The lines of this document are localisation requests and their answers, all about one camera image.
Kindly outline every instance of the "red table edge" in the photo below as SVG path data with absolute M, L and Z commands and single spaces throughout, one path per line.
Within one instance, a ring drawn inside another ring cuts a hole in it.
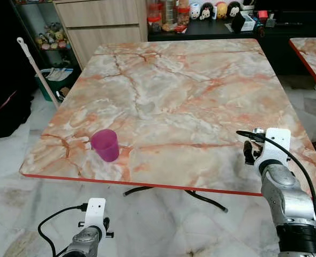
M 306 66 L 307 70 L 310 72 L 310 74 L 313 76 L 314 80 L 316 81 L 316 73 L 313 71 L 313 69 L 310 67 L 310 65 L 308 64 L 308 62 L 305 60 L 305 58 L 301 55 L 301 53 L 298 51 L 298 49 L 296 48 L 296 46 L 294 45 L 294 43 L 292 42 L 291 39 L 289 39 L 289 44 L 291 46 L 291 48 L 293 48 L 293 50 L 295 51 L 295 53 L 297 54 L 297 56 L 300 58 L 300 60 L 303 62 L 304 66 Z
M 21 172 L 20 172 L 20 174 L 24 175 L 25 177 L 29 177 L 29 178 L 48 178 L 48 179 L 72 180 L 72 181 L 83 181 L 83 182 L 97 182 L 97 183 L 104 183 L 104 184 L 118 184 L 118 185 L 127 185 L 127 186 L 150 186 L 150 187 L 159 187 L 159 188 L 168 188 L 168 189 L 202 191 L 202 192 L 223 193 L 223 194 L 262 196 L 261 193 L 251 193 L 251 192 L 241 192 L 241 191 L 231 191 L 231 190 L 217 190 L 217 189 L 198 188 L 198 187 L 156 185 L 156 184 L 148 184 L 148 183 L 99 180 L 99 179 L 90 179 L 90 178 L 68 178 L 68 177 L 58 177 L 58 176 L 24 174 Z

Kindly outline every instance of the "black metal table base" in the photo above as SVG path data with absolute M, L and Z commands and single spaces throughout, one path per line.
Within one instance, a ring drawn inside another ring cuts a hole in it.
M 139 187 L 135 187 L 135 188 L 132 188 L 132 189 L 130 189 L 130 190 L 124 192 L 124 193 L 123 193 L 123 196 L 127 196 L 127 195 L 129 195 L 129 194 L 134 193 L 134 192 L 139 192 L 139 191 L 142 191 L 142 190 L 148 190 L 148 189 L 151 189 L 151 188 L 153 188 L 153 187 L 152 187 L 152 186 L 139 186 Z M 193 197 L 195 197 L 195 198 L 197 198 L 197 199 L 199 199 L 199 200 L 201 200 L 201 201 L 209 202 L 210 204 L 217 206 L 217 208 L 220 208 L 220 209 L 221 209 L 222 211 L 224 211 L 225 213 L 228 212 L 228 209 L 227 209 L 225 206 L 221 205 L 220 203 L 218 203 L 218 202 L 216 202 L 216 201 L 214 201 L 214 200 L 212 200 L 212 199 L 209 199 L 209 198 L 206 198 L 206 197 L 204 197 L 204 196 L 202 196 L 202 195 L 196 194 L 196 191 L 185 190 L 185 192 L 187 192 L 189 195 L 191 195 L 191 196 L 193 196 Z

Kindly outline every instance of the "box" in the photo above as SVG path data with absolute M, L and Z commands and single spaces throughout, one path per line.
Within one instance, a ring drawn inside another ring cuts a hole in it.
M 245 22 L 241 31 L 252 31 L 255 25 L 255 21 L 247 14 L 242 14 L 242 16 L 245 18 Z

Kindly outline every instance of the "wooden cabinet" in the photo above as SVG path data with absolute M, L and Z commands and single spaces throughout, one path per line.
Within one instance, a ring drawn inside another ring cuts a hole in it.
M 147 41 L 145 0 L 54 0 L 83 69 L 103 43 Z
M 138 42 L 140 41 L 140 30 L 138 27 L 71 29 L 69 36 L 78 52 L 81 66 L 85 67 L 100 44 Z

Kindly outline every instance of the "cable connector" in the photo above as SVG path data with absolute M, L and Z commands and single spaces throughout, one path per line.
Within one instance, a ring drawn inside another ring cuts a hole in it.
M 80 209 L 81 211 L 87 211 L 87 208 L 88 208 L 88 203 L 86 202 L 77 207 L 77 209 Z

